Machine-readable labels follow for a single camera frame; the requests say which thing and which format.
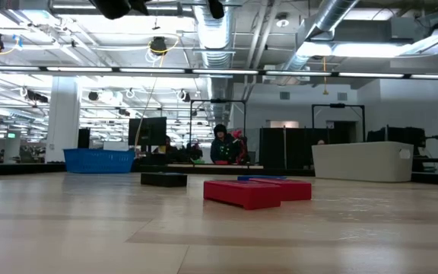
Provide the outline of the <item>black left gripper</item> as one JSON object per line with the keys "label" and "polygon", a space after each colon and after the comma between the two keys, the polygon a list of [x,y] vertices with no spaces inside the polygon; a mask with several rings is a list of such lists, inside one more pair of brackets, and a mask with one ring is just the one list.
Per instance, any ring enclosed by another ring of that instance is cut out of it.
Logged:
{"label": "black left gripper", "polygon": [[[131,10],[149,15],[147,0],[89,0],[89,2],[107,19],[115,20],[127,15]],[[207,6],[214,19],[224,17],[224,6],[220,0],[207,0]]]}

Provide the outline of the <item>blue box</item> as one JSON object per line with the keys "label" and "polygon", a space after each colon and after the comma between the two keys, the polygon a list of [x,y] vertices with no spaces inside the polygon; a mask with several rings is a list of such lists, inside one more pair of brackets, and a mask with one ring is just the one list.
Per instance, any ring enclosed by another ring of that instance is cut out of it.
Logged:
{"label": "blue box", "polygon": [[238,181],[247,181],[253,179],[265,179],[265,180],[286,180],[285,176],[268,176],[268,175],[242,175],[238,176]]}

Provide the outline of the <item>black rectangular display module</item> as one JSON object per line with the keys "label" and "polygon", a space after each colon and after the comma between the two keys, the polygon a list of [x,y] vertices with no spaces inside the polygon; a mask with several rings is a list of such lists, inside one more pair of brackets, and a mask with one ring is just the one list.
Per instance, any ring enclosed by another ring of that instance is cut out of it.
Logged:
{"label": "black rectangular display module", "polygon": [[188,183],[186,174],[178,173],[142,173],[141,185],[161,187],[185,187]]}

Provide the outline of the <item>red rectangular box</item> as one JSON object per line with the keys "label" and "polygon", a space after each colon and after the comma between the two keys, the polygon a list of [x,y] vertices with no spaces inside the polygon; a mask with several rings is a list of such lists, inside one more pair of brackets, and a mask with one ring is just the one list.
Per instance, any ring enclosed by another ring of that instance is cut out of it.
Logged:
{"label": "red rectangular box", "polygon": [[257,183],[267,183],[280,187],[281,201],[303,201],[312,199],[312,184],[302,180],[252,178]]}
{"label": "red rectangular box", "polygon": [[254,181],[208,180],[204,182],[203,198],[246,210],[268,209],[281,205],[281,188]]}

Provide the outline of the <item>overhead light bar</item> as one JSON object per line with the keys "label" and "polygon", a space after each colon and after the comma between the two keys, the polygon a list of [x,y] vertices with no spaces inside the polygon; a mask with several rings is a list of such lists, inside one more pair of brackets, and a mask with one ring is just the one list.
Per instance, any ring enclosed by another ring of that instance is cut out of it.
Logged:
{"label": "overhead light bar", "polygon": [[255,69],[219,69],[219,68],[161,68],[161,67],[85,67],[85,66],[28,66],[0,65],[0,72],[21,74],[58,73],[69,75],[204,75],[213,76],[271,76],[271,77],[312,77],[312,78],[386,78],[403,80],[438,80],[438,74],[410,73],[372,73],[372,72],[324,72],[324,71],[279,71]]}

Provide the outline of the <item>black computer monitor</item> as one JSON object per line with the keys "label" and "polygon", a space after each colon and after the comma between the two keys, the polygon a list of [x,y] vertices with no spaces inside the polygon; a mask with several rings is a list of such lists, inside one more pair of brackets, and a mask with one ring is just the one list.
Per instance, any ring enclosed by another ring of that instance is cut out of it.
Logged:
{"label": "black computer monitor", "polygon": [[129,145],[165,145],[166,138],[166,117],[129,120]]}

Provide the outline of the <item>black partition panel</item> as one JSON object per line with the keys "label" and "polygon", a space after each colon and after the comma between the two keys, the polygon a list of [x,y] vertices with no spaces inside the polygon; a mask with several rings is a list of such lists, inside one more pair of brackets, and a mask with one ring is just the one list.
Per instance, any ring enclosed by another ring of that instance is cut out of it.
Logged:
{"label": "black partition panel", "polygon": [[324,129],[262,128],[259,133],[259,163],[268,169],[310,169],[312,147],[353,143],[357,133],[342,127]]}

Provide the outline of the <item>grey ceiling air unit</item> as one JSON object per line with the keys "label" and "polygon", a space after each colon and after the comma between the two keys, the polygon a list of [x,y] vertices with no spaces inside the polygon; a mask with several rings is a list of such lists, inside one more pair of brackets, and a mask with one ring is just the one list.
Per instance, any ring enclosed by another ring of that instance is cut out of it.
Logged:
{"label": "grey ceiling air unit", "polygon": [[344,20],[334,29],[335,42],[398,43],[412,42],[409,32],[402,30],[394,20]]}

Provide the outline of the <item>blue plastic basket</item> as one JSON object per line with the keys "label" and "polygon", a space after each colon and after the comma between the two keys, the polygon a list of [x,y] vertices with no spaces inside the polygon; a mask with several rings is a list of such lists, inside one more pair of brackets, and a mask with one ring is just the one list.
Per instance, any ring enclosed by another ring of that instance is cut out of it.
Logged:
{"label": "blue plastic basket", "polygon": [[135,159],[133,151],[90,148],[64,149],[66,170],[77,174],[129,173]]}

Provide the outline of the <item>white plastic bin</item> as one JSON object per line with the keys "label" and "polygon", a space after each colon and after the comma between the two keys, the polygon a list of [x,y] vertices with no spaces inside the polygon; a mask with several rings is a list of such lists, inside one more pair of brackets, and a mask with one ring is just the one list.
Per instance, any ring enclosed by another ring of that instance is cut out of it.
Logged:
{"label": "white plastic bin", "polygon": [[322,179],[400,183],[411,180],[414,147],[400,142],[359,142],[312,147]]}

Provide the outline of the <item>black background robot station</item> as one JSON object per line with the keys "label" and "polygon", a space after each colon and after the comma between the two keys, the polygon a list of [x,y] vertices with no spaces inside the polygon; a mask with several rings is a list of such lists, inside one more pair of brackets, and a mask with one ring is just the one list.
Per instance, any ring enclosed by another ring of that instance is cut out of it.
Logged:
{"label": "black background robot station", "polygon": [[415,127],[401,128],[386,125],[379,130],[369,131],[367,133],[368,142],[387,141],[413,145],[414,159],[412,164],[412,170],[414,172],[435,173],[438,170],[438,158],[433,158],[432,156],[421,154],[421,149],[426,148],[427,141],[431,139],[438,141],[438,134],[426,136],[424,129]]}

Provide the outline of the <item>ribbed silver ventilation duct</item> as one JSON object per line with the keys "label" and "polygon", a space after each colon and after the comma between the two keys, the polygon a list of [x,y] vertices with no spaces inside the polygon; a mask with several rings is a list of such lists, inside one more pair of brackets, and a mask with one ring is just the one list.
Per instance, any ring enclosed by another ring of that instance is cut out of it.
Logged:
{"label": "ribbed silver ventilation duct", "polygon": [[[233,54],[229,53],[232,49],[232,26],[233,10],[224,7],[224,17],[214,19],[207,6],[193,6],[195,18],[197,20],[197,32],[199,44],[204,50],[202,55],[202,66],[205,69],[223,70],[230,69],[232,66]],[[207,79],[207,92],[209,99],[231,99],[232,82],[226,75],[211,75]],[[211,118],[214,124],[225,122],[229,123],[231,106],[211,107]]]}

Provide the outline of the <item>black gantry frame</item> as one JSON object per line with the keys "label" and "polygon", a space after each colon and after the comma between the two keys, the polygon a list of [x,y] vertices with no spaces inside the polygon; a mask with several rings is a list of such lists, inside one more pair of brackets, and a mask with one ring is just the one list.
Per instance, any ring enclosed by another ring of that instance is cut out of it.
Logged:
{"label": "black gantry frame", "polygon": [[360,104],[342,104],[342,103],[335,103],[335,104],[312,104],[311,105],[311,129],[314,130],[316,128],[315,121],[316,121],[316,114],[315,109],[317,107],[328,107],[332,109],[343,109],[343,108],[350,108],[354,111],[354,108],[359,108],[361,110],[361,125],[362,125],[362,142],[367,141],[367,133],[366,133],[366,107],[364,105]]}
{"label": "black gantry frame", "polygon": [[[191,100],[190,107],[189,107],[189,122],[190,123],[192,122],[193,113],[195,112],[195,108],[194,108],[195,103],[209,104],[212,108],[223,107],[224,110],[226,110],[226,105],[231,106],[233,103],[241,103],[243,106],[246,105],[246,102],[244,100],[228,100],[228,99],[220,99],[220,98],[210,99],[210,100]],[[225,122],[220,122],[217,124],[225,125]],[[214,140],[214,127],[212,128],[213,140]],[[247,137],[244,135],[243,130],[235,129],[233,131],[229,131],[227,129],[227,132],[230,133],[235,139],[238,139],[239,144],[240,144],[240,153],[239,153],[238,157],[236,158],[236,163],[233,163],[233,164],[237,164],[237,165],[248,164],[249,163],[249,152],[248,152],[248,146],[247,146]]]}

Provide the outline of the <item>slanted silver ventilation duct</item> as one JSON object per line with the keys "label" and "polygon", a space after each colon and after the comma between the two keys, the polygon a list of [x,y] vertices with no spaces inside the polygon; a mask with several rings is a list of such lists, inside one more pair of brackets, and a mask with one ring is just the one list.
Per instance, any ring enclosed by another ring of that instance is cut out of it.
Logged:
{"label": "slanted silver ventilation duct", "polygon": [[318,12],[300,24],[295,36],[296,49],[282,69],[301,70],[311,57],[320,56],[320,53],[315,53],[315,42],[332,42],[335,28],[358,2],[359,0],[323,0]]}

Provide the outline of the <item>black aluminium table frame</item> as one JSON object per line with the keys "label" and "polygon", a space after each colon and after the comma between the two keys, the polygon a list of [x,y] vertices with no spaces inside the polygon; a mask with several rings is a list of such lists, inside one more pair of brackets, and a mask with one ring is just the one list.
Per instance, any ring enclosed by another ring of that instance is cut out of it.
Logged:
{"label": "black aluminium table frame", "polygon": [[[0,176],[20,174],[42,174],[64,172],[64,163],[51,164],[0,164]],[[314,170],[303,169],[265,169],[260,166],[214,165],[214,164],[171,164],[171,165],[140,165],[133,164],[133,173],[165,172],[183,174],[218,174],[218,175],[267,175],[285,177],[314,177]],[[415,172],[411,182],[438,185],[438,174]]]}

